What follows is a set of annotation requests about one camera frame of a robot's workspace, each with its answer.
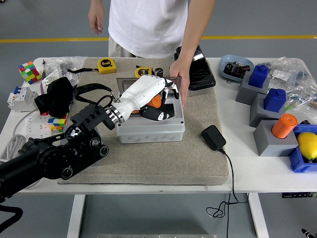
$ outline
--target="colorful cube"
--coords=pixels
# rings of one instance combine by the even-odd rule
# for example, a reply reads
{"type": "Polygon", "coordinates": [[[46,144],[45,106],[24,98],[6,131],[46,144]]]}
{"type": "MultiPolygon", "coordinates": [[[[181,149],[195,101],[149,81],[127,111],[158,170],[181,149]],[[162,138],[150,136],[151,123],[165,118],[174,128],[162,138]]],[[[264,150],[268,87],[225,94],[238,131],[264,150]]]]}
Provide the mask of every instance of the colorful cube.
{"type": "Polygon", "coordinates": [[[68,115],[69,113],[65,114],[62,118],[49,118],[48,125],[54,133],[63,132],[68,115]]]}
{"type": "Polygon", "coordinates": [[[29,84],[35,83],[42,79],[40,73],[36,70],[32,61],[19,65],[21,76],[29,84]]]}

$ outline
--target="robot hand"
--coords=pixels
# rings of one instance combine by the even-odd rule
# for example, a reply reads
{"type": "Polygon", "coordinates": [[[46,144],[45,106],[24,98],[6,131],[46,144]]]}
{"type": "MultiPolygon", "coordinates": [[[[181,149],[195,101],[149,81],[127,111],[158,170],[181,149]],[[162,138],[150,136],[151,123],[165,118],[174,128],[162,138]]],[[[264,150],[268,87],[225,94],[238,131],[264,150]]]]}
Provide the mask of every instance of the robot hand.
{"type": "Polygon", "coordinates": [[[148,119],[167,119],[169,114],[146,106],[146,104],[161,92],[163,92],[162,102],[164,104],[168,88],[174,92],[175,98],[179,99],[179,93],[173,81],[153,75],[143,75],[122,94],[119,102],[112,103],[107,114],[114,124],[128,120],[134,110],[140,110],[140,115],[148,119]]]}

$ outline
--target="human hand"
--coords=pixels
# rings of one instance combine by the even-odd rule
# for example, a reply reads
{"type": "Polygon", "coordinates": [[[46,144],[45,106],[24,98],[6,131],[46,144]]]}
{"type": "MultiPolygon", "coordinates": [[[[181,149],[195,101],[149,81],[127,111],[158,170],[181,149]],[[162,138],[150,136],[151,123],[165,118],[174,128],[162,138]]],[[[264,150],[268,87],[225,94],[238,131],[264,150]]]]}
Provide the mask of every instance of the human hand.
{"type": "Polygon", "coordinates": [[[97,35],[102,33],[104,24],[105,9],[102,0],[91,0],[88,18],[90,28],[97,35]]]}
{"type": "Polygon", "coordinates": [[[180,84],[180,95],[182,99],[182,106],[185,108],[186,100],[188,97],[188,87],[189,87],[189,68],[185,61],[178,58],[169,68],[169,74],[171,77],[182,77],[182,81],[180,84]]]}

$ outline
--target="yellow floor line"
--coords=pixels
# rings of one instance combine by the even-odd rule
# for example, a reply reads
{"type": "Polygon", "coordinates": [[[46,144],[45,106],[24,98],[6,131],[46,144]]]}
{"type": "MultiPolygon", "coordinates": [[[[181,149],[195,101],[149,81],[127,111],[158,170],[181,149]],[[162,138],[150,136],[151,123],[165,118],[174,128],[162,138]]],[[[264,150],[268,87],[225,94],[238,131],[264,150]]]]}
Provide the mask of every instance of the yellow floor line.
{"type": "MultiPolygon", "coordinates": [[[[284,36],[203,36],[203,40],[272,40],[272,39],[317,39],[317,35],[284,35],[284,36]]],[[[42,39],[0,39],[0,43],[34,43],[34,42],[84,42],[108,41],[108,37],[89,38],[42,38],[42,39]]]]}

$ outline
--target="blue tray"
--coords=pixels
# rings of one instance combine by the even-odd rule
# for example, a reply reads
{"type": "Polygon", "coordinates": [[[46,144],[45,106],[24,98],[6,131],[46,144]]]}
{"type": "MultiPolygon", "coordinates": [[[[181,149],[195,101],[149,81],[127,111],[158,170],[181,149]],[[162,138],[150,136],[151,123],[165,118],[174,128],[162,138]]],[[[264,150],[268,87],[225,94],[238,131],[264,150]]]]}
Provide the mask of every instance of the blue tray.
{"type": "MultiPolygon", "coordinates": [[[[298,124],[293,132],[297,138],[300,133],[311,132],[317,134],[317,125],[298,124]]],[[[304,173],[305,171],[317,171],[317,163],[306,163],[303,159],[299,146],[297,146],[290,154],[291,168],[296,173],[304,173]]]]}
{"type": "Polygon", "coordinates": [[[231,79],[231,80],[234,80],[237,82],[242,82],[241,78],[237,78],[237,77],[228,75],[228,74],[223,72],[223,70],[228,62],[235,62],[235,61],[238,63],[241,63],[243,65],[250,66],[250,72],[252,73],[252,71],[254,69],[254,64],[250,60],[243,58],[243,57],[240,57],[240,56],[226,55],[226,56],[223,56],[220,60],[220,66],[219,66],[220,74],[225,78],[228,78],[228,79],[231,79]]]}

